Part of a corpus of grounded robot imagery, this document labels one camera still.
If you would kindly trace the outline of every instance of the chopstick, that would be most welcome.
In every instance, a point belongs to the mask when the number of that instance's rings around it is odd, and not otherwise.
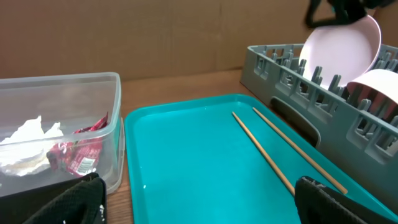
[[[317,164],[311,157],[307,155],[301,148],[299,148],[292,140],[290,140],[277,126],[272,124],[260,111],[253,108],[253,110],[275,131],[277,132],[285,141],[292,146],[307,162],[309,162],[314,168],[316,168],[319,173],[321,173],[326,179],[328,179],[341,193],[347,194],[348,190],[343,187],[336,179],[334,179],[328,172],[326,172],[320,165]]]
[[[235,112],[232,112],[232,115],[235,117],[236,121],[239,123],[239,125],[243,128],[244,132],[250,137],[251,141],[256,145],[256,147],[260,150],[261,154],[266,158],[267,162],[269,165],[273,168],[275,173],[278,175],[278,177],[281,179],[281,181],[285,184],[287,189],[290,191],[290,193],[294,196],[294,187],[293,185],[287,180],[285,175],[280,171],[278,166],[275,164],[275,162],[271,159],[271,157],[268,155],[268,153],[262,148],[260,143],[257,141],[257,139],[253,136],[253,134],[248,130],[246,125],[239,119],[239,117],[235,114]]]

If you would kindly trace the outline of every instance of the red snack package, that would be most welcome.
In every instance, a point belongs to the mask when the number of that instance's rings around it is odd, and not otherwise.
[[[92,127],[79,129],[74,132],[84,133],[104,128],[108,124],[108,113]],[[86,139],[76,142],[56,144],[47,153],[47,159],[52,169],[60,167],[75,176],[84,176],[96,167],[102,151],[101,138]]]

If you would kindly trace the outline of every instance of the dish rack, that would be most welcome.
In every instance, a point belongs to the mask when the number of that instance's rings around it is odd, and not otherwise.
[[[323,89],[322,68],[311,80],[302,75],[303,44],[248,47],[241,83],[263,103],[280,111],[316,139],[316,149],[393,212],[398,213],[398,116],[382,119],[390,106],[371,114],[371,100],[358,102],[361,87],[350,95],[335,75]],[[398,69],[398,48],[382,45],[372,69]],[[398,114],[397,108],[391,114]]]

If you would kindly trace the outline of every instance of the barcode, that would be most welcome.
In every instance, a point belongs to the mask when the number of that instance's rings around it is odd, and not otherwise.
[[[89,158],[84,157],[81,160],[76,173],[78,173],[80,175],[86,175],[88,172],[91,172],[91,168],[93,167],[94,162],[95,162],[95,159],[89,159]]]

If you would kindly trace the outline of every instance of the wooden table surface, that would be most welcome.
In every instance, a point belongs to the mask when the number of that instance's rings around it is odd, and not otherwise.
[[[252,93],[240,84],[241,70],[215,72],[185,77],[152,78],[122,82],[121,114],[143,106],[192,100],[230,93]],[[134,223],[126,154],[120,187],[108,196],[108,222]]]

